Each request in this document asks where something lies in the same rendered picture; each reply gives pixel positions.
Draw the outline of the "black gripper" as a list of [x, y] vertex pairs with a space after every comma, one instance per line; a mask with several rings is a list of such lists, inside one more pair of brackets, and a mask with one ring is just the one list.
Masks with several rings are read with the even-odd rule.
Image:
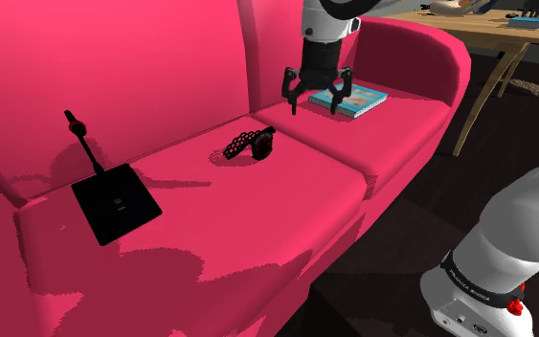
[[[307, 38], [303, 40], [302, 63], [300, 73], [286, 67], [281, 85], [281, 95], [287, 99], [293, 115], [297, 112], [297, 99], [306, 90], [327, 89], [332, 94], [330, 113], [335, 115], [338, 105], [351, 95], [353, 72], [350, 67], [338, 71], [342, 40], [335, 42], [316, 42]], [[343, 87], [337, 89], [333, 81], [338, 75], [343, 80]], [[291, 89], [290, 84], [300, 78], [298, 84]]]

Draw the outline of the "teal book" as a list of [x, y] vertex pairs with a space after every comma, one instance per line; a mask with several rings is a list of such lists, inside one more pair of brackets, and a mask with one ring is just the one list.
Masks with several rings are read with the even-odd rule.
[[[333, 95], [326, 89], [311, 95], [308, 100], [321, 107], [330, 109], [332, 98]], [[356, 119], [367, 111], [373, 109], [375, 106], [386, 101], [387, 98], [388, 95], [386, 93], [353, 84], [351, 86], [350, 96], [344, 97], [343, 100], [337, 104], [335, 112]]]

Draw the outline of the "pink sofa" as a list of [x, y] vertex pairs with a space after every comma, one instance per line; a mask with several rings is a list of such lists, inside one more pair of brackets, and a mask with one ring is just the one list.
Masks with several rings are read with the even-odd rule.
[[[343, 46], [389, 99], [350, 120], [281, 97], [301, 0], [0, 0], [0, 337], [275, 337], [432, 156], [471, 59], [367, 17]], [[100, 246], [72, 191], [129, 164], [162, 214]], [[273, 150], [231, 160], [242, 132]]]

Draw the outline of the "wooden table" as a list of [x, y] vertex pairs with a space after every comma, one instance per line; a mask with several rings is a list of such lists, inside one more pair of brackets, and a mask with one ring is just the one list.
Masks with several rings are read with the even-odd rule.
[[462, 41], [467, 47], [504, 54], [489, 75], [470, 110], [452, 152], [455, 157], [460, 154], [473, 124], [493, 90], [498, 89], [497, 96], [501, 97], [528, 47], [539, 44], [539, 28], [509, 28], [507, 26], [509, 19], [506, 17], [508, 14], [509, 12], [505, 10], [491, 10], [485, 14], [468, 13], [464, 16], [431, 15], [427, 11], [407, 11], [393, 16], [394, 19], [444, 30]]

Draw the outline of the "grey rug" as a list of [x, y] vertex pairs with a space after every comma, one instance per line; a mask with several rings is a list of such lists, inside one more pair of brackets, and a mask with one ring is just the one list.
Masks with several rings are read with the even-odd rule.
[[539, 84], [521, 79], [512, 79], [509, 84], [514, 90], [520, 93], [532, 95], [539, 98]]

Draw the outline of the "black square tablet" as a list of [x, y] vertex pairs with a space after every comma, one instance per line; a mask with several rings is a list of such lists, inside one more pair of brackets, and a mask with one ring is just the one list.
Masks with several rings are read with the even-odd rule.
[[100, 246], [162, 214], [129, 164], [97, 173], [74, 183], [71, 188]]

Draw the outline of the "black rod with red band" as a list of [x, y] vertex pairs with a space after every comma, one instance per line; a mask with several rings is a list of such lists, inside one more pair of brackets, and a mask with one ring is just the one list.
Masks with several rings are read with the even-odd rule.
[[95, 173], [96, 174], [103, 174], [104, 173], [103, 167], [97, 161], [97, 159], [95, 158], [92, 150], [90, 149], [89, 145], [87, 144], [87, 142], [85, 140], [85, 136], [87, 134], [86, 125], [83, 122], [79, 121], [70, 110], [65, 110], [64, 115], [65, 115], [65, 117], [66, 117], [66, 119], [67, 119], [67, 121], [69, 123], [69, 125], [68, 125], [69, 130], [74, 135], [76, 135], [77, 138], [79, 139], [80, 144], [84, 148], [89, 160], [92, 163], [92, 166], [93, 166], [93, 169], [94, 169]]

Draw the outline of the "black mesh-handled roller tool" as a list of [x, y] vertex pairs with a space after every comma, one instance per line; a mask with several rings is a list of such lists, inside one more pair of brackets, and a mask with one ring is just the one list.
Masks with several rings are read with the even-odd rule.
[[261, 161], [269, 156], [273, 150], [273, 137], [276, 129], [268, 126], [262, 130], [242, 132], [223, 150], [223, 156], [231, 160], [242, 152], [247, 146], [252, 149], [252, 158]]

